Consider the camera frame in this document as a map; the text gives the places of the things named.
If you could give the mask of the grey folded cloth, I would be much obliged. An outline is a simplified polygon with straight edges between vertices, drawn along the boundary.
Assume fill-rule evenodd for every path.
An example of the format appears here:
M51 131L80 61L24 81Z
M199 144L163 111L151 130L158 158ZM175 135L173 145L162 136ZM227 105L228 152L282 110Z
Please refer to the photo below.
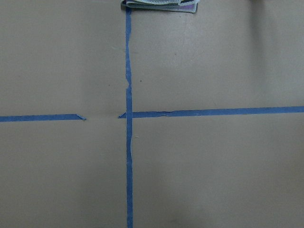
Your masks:
M121 5L132 9L195 13L199 2L200 0L122 0Z

